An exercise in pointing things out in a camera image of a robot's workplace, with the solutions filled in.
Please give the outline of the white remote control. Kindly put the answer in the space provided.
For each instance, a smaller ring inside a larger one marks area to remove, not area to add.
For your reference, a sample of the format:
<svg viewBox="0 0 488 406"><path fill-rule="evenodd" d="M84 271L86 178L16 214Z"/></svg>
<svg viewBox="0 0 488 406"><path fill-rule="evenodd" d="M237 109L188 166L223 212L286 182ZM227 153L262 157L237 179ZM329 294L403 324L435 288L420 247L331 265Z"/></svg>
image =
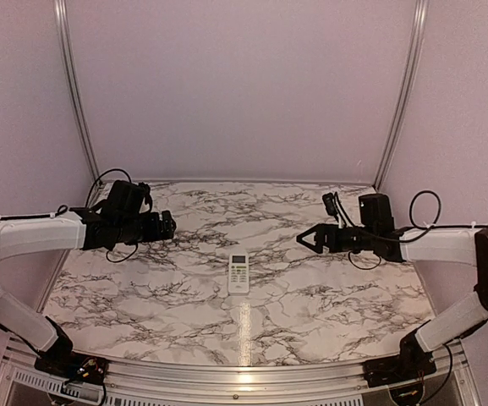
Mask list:
<svg viewBox="0 0 488 406"><path fill-rule="evenodd" d="M228 293L246 295L249 289L249 256L243 253L231 254L228 257Z"/></svg>

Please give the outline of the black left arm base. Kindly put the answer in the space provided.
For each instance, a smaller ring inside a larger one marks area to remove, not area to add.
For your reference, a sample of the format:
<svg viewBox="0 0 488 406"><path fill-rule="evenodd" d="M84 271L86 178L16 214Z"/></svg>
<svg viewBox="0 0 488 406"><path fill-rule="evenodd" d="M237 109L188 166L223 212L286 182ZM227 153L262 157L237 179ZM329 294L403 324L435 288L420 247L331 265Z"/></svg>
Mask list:
<svg viewBox="0 0 488 406"><path fill-rule="evenodd" d="M72 341L63 329L57 325L54 328L57 339L47 351L40 351L34 368L64 378L67 383L85 382L99 386L103 384L108 360L75 352Z"/></svg>

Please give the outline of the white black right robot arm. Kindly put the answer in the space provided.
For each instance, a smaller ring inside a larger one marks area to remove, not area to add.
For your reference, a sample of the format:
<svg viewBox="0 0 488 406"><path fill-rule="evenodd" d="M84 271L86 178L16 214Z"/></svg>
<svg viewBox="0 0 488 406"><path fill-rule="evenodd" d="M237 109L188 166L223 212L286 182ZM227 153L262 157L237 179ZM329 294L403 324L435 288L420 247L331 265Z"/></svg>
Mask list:
<svg viewBox="0 0 488 406"><path fill-rule="evenodd" d="M360 223L354 224L338 195L325 194L322 200L335 223L316 224L296 238L317 254L324 250L347 255L370 251L392 263L452 262L472 266L477 272L472 293L401 340L399 354L392 360L397 377L409 379L424 366L426 355L488 321L488 224L433 222L396 228L390 200L379 193L359 197Z"/></svg>

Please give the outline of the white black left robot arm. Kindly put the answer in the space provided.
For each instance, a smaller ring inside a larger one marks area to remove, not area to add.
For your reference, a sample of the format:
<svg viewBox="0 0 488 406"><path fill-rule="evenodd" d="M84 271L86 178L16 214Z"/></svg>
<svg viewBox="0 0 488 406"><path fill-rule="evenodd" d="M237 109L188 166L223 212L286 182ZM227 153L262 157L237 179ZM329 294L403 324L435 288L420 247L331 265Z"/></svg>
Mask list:
<svg viewBox="0 0 488 406"><path fill-rule="evenodd" d="M113 250L172 239L170 211L155 212L148 184L118 180L107 198L93 206L60 207L55 212L0 216L0 261L59 250ZM61 376L73 376L80 358L63 329L0 288L0 328L30 345Z"/></svg>

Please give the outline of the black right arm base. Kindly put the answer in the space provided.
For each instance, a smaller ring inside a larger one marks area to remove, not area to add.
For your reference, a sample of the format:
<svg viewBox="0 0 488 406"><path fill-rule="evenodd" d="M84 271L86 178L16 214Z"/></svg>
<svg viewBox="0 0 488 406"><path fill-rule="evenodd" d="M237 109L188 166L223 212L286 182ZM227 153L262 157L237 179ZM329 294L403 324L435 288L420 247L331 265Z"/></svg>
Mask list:
<svg viewBox="0 0 488 406"><path fill-rule="evenodd" d="M397 355L363 363L364 379L368 387L391 385L436 373L432 352L425 352L420 347L416 332L414 329L401 339Z"/></svg>

